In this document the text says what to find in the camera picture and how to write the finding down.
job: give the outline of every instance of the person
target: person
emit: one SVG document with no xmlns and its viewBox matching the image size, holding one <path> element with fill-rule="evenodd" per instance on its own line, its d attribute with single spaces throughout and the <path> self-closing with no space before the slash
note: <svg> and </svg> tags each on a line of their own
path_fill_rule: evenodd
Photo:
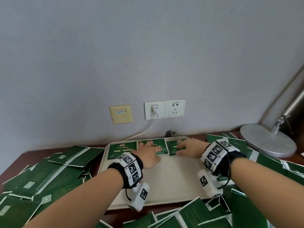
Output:
<svg viewBox="0 0 304 228">
<path fill-rule="evenodd" d="M 209 145 L 186 139 L 177 149 L 182 157 L 200 158 Z M 161 161 L 152 142 L 132 150 L 151 169 Z M 276 228 L 304 227 L 304 186 L 247 158 L 231 164 L 231 179 Z M 24 228 L 94 228 L 124 185 L 122 175 L 109 168 L 47 207 Z"/>
</svg>

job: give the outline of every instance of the beige plastic tray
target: beige plastic tray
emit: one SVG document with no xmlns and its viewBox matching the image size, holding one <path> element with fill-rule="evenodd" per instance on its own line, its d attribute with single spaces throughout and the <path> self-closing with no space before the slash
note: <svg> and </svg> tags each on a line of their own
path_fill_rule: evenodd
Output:
<svg viewBox="0 0 304 228">
<path fill-rule="evenodd" d="M 187 137 L 165 138 L 165 141 L 184 139 Z M 107 160 L 109 146 L 121 142 L 112 142 L 107 145 L 99 167 L 98 173 L 106 170 L 113 162 L 113 159 Z M 162 160 L 150 170 L 143 170 L 143 179 L 150 186 L 145 206 L 183 202 L 195 199 L 200 196 L 206 199 L 203 187 L 197 177 L 197 173 L 205 168 L 198 159 L 179 157 L 177 155 L 160 154 Z M 127 208 L 127 198 L 125 191 L 122 190 L 112 202 L 108 210 Z"/>
</svg>

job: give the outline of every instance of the white power cord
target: white power cord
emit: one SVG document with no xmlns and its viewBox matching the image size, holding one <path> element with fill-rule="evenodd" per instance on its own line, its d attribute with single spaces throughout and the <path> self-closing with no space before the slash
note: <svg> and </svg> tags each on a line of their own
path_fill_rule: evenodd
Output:
<svg viewBox="0 0 304 228">
<path fill-rule="evenodd" d="M 153 105 L 153 106 L 152 106 L 152 110 L 153 110 L 153 112 L 154 112 L 154 113 L 156 114 L 156 116 L 157 116 L 156 120 L 155 120 L 147 129 L 145 129 L 143 132 L 141 132 L 141 133 L 139 133 L 139 134 L 136 134 L 136 135 L 134 135 L 134 136 L 132 136 L 132 137 L 126 138 L 126 139 L 124 139 L 124 140 L 121 140 L 121 141 L 127 141 L 127 140 L 129 140 L 129 139 L 131 139 L 131 138 L 135 138 L 135 137 L 137 137 L 137 136 L 139 136 L 139 135 L 142 135 L 142 134 L 146 133 L 148 130 L 150 130 L 150 129 L 154 126 L 154 124 L 157 122 L 157 120 L 158 120 L 158 105 Z"/>
</svg>

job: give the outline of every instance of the wooden table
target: wooden table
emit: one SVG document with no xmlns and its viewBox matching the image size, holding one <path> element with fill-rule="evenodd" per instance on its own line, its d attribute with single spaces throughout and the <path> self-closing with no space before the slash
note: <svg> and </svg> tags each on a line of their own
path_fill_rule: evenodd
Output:
<svg viewBox="0 0 304 228">
<path fill-rule="evenodd" d="M 240 133 L 238 131 L 232 132 L 237 138 L 240 138 Z M 206 141 L 206 134 L 197 134 L 197 135 L 190 135 L 189 138 L 199 139 L 201 141 Z M 105 148 L 107 145 L 88 145 L 89 147 L 103 147 Z M 35 165 L 36 163 L 40 162 L 43 158 L 49 157 L 53 153 L 65 152 L 69 148 L 58 148 L 58 149 L 44 149 L 44 150 L 35 150 L 23 153 L 20 157 L 17 158 L 13 164 L 7 168 L 6 171 L 0 175 L 0 183 L 11 179 L 12 177 L 16 176 L 20 173 L 27 165 Z M 286 161 L 291 161 L 300 165 L 304 165 L 304 158 L 300 155 L 303 151 L 298 150 L 293 156 L 289 158 L 282 158 Z M 100 154 L 95 160 L 91 168 L 91 174 L 93 176 L 97 175 L 99 165 L 102 159 L 102 154 Z M 156 205 L 156 206 L 145 206 L 142 211 L 135 212 L 131 209 L 119 209 L 119 210 L 110 210 L 105 213 L 101 219 L 113 227 L 120 228 L 123 226 L 123 222 L 134 220 L 141 218 L 142 216 L 146 215 L 150 211 L 153 211 L 154 214 L 161 213 L 167 210 L 175 209 L 181 206 L 184 206 L 187 202 L 181 203 L 171 203 L 171 204 L 164 204 L 164 205 Z"/>
</svg>

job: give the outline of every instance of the round silver base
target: round silver base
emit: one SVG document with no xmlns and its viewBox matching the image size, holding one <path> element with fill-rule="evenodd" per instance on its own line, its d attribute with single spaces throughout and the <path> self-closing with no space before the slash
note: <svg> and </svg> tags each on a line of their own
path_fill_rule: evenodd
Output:
<svg viewBox="0 0 304 228">
<path fill-rule="evenodd" d="M 297 149 L 295 142 L 286 134 L 280 131 L 272 134 L 261 125 L 244 125 L 240 132 L 249 146 L 273 157 L 290 157 Z"/>
</svg>

